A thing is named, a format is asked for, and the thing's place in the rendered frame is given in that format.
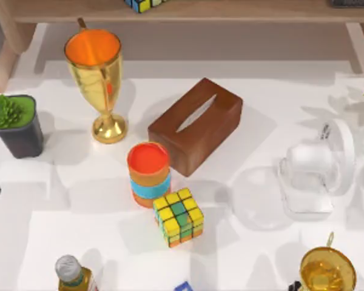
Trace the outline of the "multicoloured puzzle cube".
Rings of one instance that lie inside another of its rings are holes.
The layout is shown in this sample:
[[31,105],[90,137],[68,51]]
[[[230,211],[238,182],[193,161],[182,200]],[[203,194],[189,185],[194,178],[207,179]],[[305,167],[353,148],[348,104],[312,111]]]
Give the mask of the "multicoloured puzzle cube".
[[169,0],[123,0],[136,13],[144,13],[158,7]]

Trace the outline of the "tall gold trophy cup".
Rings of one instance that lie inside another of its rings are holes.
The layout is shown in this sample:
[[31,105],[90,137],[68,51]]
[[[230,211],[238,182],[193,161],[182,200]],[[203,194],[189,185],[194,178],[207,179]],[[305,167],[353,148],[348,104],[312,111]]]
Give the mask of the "tall gold trophy cup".
[[83,18],[77,21],[79,32],[66,42],[64,54],[82,96],[99,113],[92,136],[113,144],[122,140],[128,129],[125,119],[113,113],[121,87],[121,41],[105,29],[88,28]]

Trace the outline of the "orange and blue can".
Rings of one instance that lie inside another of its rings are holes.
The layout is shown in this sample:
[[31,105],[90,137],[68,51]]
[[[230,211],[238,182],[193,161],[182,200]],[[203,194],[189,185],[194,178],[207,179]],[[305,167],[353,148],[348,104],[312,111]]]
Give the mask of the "orange and blue can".
[[130,187],[140,206],[151,208],[153,201],[171,190],[170,158],[166,148],[157,142],[142,142],[127,155]]

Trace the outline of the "dark grey object on shelf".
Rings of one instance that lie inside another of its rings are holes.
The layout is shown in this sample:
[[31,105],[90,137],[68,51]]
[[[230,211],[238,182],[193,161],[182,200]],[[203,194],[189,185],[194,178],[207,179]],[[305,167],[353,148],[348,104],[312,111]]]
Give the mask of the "dark grey object on shelf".
[[335,8],[364,8],[364,0],[327,0]]

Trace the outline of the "small gold trophy cup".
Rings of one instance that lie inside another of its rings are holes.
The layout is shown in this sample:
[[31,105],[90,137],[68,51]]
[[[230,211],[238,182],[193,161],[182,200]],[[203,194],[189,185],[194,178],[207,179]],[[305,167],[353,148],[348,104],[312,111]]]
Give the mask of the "small gold trophy cup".
[[352,262],[339,250],[332,248],[334,232],[325,246],[315,247],[303,256],[300,279],[287,291],[354,291],[357,274]]

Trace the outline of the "yellow and green puzzle cube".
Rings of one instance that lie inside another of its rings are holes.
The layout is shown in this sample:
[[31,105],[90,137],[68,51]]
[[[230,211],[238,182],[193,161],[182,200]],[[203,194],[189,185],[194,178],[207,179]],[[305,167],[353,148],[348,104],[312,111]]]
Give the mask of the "yellow and green puzzle cube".
[[158,228],[170,248],[203,233],[204,215],[188,188],[155,199],[153,211]]

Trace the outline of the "yellow bottle with grey cap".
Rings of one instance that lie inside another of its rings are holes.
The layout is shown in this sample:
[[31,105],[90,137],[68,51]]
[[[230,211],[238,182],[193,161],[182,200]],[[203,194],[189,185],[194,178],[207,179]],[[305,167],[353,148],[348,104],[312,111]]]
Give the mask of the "yellow bottle with grey cap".
[[99,291],[93,273],[72,255],[64,255],[55,263],[59,278],[58,291]]

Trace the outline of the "green plant in grey pot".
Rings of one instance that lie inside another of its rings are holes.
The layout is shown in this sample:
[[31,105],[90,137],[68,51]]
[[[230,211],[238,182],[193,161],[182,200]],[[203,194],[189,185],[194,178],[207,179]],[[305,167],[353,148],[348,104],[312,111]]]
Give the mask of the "green plant in grey pot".
[[44,137],[30,95],[0,95],[0,138],[14,158],[39,156]]

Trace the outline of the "brown wooden tissue box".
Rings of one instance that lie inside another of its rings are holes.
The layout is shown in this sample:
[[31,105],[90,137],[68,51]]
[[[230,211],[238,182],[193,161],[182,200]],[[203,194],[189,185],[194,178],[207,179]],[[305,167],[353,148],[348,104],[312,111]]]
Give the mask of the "brown wooden tissue box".
[[207,78],[201,79],[148,128],[170,166],[188,177],[238,127],[243,100]]

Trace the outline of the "wooden shelf unit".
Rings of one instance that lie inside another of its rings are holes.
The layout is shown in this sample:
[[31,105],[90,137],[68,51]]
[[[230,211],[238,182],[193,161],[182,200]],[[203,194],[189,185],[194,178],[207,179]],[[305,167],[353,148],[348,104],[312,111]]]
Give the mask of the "wooden shelf unit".
[[0,0],[0,26],[18,55],[29,48],[37,25],[74,24],[79,18],[95,27],[356,23],[364,36],[364,8],[335,8],[330,0],[166,0],[144,13],[124,0]]

